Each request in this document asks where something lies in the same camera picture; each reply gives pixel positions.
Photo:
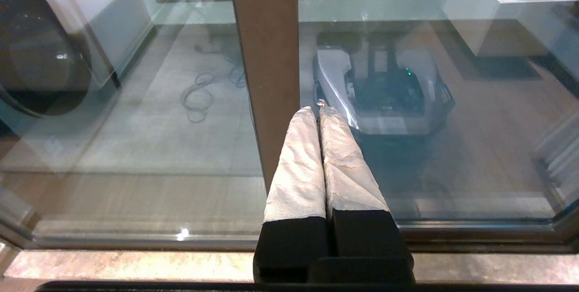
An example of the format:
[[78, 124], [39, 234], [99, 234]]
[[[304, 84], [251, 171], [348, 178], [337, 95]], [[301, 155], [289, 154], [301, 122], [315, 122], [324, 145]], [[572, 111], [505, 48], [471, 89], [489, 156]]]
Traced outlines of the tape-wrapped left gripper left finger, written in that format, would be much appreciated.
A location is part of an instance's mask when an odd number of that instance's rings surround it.
[[253, 257], [256, 283], [305, 283], [329, 255], [326, 187], [317, 119], [306, 106], [292, 117], [271, 181]]

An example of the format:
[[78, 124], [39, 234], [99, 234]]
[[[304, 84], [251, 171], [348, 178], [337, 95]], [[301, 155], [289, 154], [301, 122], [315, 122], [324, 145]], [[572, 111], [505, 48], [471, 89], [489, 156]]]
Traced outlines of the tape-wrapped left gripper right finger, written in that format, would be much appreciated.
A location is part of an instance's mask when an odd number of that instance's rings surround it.
[[412, 255], [349, 125], [330, 106], [320, 108], [327, 210], [339, 257]]

